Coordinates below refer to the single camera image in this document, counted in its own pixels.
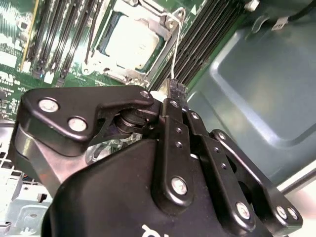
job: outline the green circuit board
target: green circuit board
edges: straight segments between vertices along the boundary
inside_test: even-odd
[[[57,67],[50,83],[45,82],[41,77],[37,78],[34,76],[36,60],[31,61],[31,66],[28,70],[24,70],[22,64],[26,64],[28,54],[30,54],[30,48],[32,48],[36,44],[36,41],[39,40],[38,35],[41,25],[45,24],[42,32],[45,35],[49,29],[47,25],[51,23],[52,26],[54,26],[56,23],[51,21],[45,22],[43,17],[45,9],[50,7],[50,11],[52,11],[52,6],[56,1],[57,0],[0,0],[0,93],[2,95],[0,117],[2,119],[15,120],[21,95],[25,91],[33,88],[58,86],[108,86],[122,84],[120,81],[99,72],[93,72],[89,75],[82,74],[81,66],[88,48],[92,17],[88,18],[80,38],[77,39],[79,43],[74,51],[73,58],[71,58],[69,72],[62,84],[58,83],[59,74],[62,70],[63,60],[65,60],[67,53],[70,50],[69,45],[76,38],[77,27],[72,27],[69,31],[69,36],[66,39],[67,43],[65,43],[66,47],[62,52],[61,63]],[[77,2],[83,3],[84,1],[89,0],[78,0]],[[113,10],[116,1],[117,0],[107,0],[105,11],[101,16],[101,21],[99,22],[99,25],[94,28],[95,35],[91,44],[91,49],[96,49],[100,37],[103,37],[105,34],[109,14]],[[206,0],[155,0],[155,2],[167,12],[173,12],[179,7],[185,9],[185,20],[181,31],[181,35],[183,36],[198,15],[198,12],[204,6]],[[55,41],[52,44],[51,54],[48,57],[49,60],[51,59],[58,42],[61,40],[60,32],[66,27],[65,21],[60,21],[58,23]],[[150,60],[155,60],[157,55],[158,53],[154,51]],[[166,61],[167,58],[163,59],[160,67],[163,66]],[[156,76],[157,75],[154,75],[150,80],[154,80]]]

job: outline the metal screw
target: metal screw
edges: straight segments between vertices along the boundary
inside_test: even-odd
[[[286,212],[281,206],[277,206],[276,210],[277,210],[278,214],[280,215],[280,217],[282,217],[283,219],[287,219]]]
[[[132,85],[141,85],[141,81],[138,79],[138,78],[133,78],[131,81],[130,81],[130,84]]]
[[[166,22],[166,27],[169,29],[172,29],[174,27],[174,21],[172,20],[172,18],[169,18]]]
[[[192,112],[191,114],[192,114],[192,116],[193,116],[195,119],[198,119],[198,118],[199,118],[197,113]]]
[[[178,12],[178,17],[182,17],[183,14],[184,14],[183,10],[180,10],[180,11]]]
[[[176,142],[176,147],[177,148],[182,148],[182,143],[181,142]]]
[[[71,118],[68,121],[69,127],[76,132],[82,132],[87,129],[87,124],[80,118]]]
[[[39,107],[41,110],[48,113],[56,112],[59,109],[58,104],[55,101],[49,99],[43,99],[39,101]]]
[[[222,132],[219,132],[219,133],[218,133],[218,136],[219,136],[221,139],[223,139],[223,140],[226,139],[225,135],[224,135]]]
[[[171,185],[172,185],[173,190],[177,194],[184,195],[188,191],[186,183],[180,178],[177,178],[177,177],[172,178]]]
[[[291,207],[288,207],[287,210],[295,220],[298,220],[296,212]]]
[[[170,101],[170,104],[173,105],[173,107],[178,108],[178,104],[177,104],[177,102],[175,102],[174,100],[171,100],[171,101]]]
[[[145,90],[141,91],[140,94],[141,94],[143,97],[145,97],[146,99],[149,99],[149,98],[150,98],[149,93],[148,93],[147,91],[145,91]]]
[[[246,220],[250,219],[250,212],[245,204],[239,201],[236,203],[236,208],[237,208],[238,213],[241,215],[243,219],[246,219]]]
[[[29,236],[33,234],[33,231],[29,227],[24,227],[22,231],[20,232],[20,234]]]

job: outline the circuit board component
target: circuit board component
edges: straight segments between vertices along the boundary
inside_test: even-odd
[[[173,53],[178,22],[183,36],[205,3],[0,0],[0,117],[14,120],[32,88],[148,86]]]

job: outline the cable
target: cable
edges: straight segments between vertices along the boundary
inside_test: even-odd
[[[170,78],[174,79],[174,66],[176,64],[176,58],[177,58],[177,51],[178,51],[178,46],[179,46],[179,41],[180,41],[180,34],[181,34],[181,29],[183,22],[181,22],[178,18],[176,18],[174,15],[170,14],[168,15],[172,20],[176,21],[179,25],[179,30],[178,30],[178,35],[176,39],[176,45],[174,47],[174,53],[173,53],[173,58],[172,58],[172,64],[171,64],[171,69],[170,69]]]
[[[303,16],[309,14],[315,8],[316,8],[316,0],[313,0],[310,4],[308,4],[302,10],[300,10],[298,13],[296,13],[296,14],[294,14],[292,16],[289,16],[288,19],[287,19],[287,22],[291,23],[291,22],[297,21],[297,20],[301,19]],[[264,20],[262,20],[261,22],[258,22],[258,20],[260,20],[260,17],[259,17],[254,22],[246,23],[246,25],[244,25],[244,27],[251,25],[252,26],[252,32],[256,33],[256,32],[258,32],[260,30],[261,26],[273,27],[277,23],[278,19],[269,19],[269,17],[266,16],[266,17],[264,17]]]
[[[310,4],[308,4],[305,8],[303,8],[300,12],[296,13],[293,16],[288,18],[288,22],[297,21],[298,19],[302,18],[303,16],[310,13],[316,7],[316,0],[313,0]]]

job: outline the metal bracket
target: metal bracket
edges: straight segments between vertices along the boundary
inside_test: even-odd
[[[88,146],[113,139],[109,128],[120,111],[147,109],[153,103],[140,86],[36,89],[21,97],[17,121],[53,150],[75,157]]]
[[[238,181],[250,191],[249,201],[259,219],[274,235],[287,235],[302,227],[298,210],[258,169],[236,143],[223,131],[216,129],[210,136],[224,147],[226,156],[235,167]]]
[[[187,87],[174,79],[169,79],[167,82],[168,97],[180,104],[183,111],[188,111],[189,106],[187,102]]]
[[[222,226],[234,235],[244,235],[255,228],[255,215],[242,193],[221,144],[210,138],[199,115],[185,113],[190,129],[190,144],[198,154],[214,208]]]
[[[16,129],[12,141],[14,147],[10,147],[15,150],[9,150],[8,158],[16,161],[19,159],[19,162],[23,159],[23,166],[18,168],[28,174],[36,174],[33,177],[39,178],[52,197],[69,176],[87,167],[85,154],[71,158],[63,156],[27,134],[20,125]]]
[[[164,100],[158,128],[152,197],[162,211],[176,215],[193,202],[194,188],[189,166],[189,131],[174,100]]]

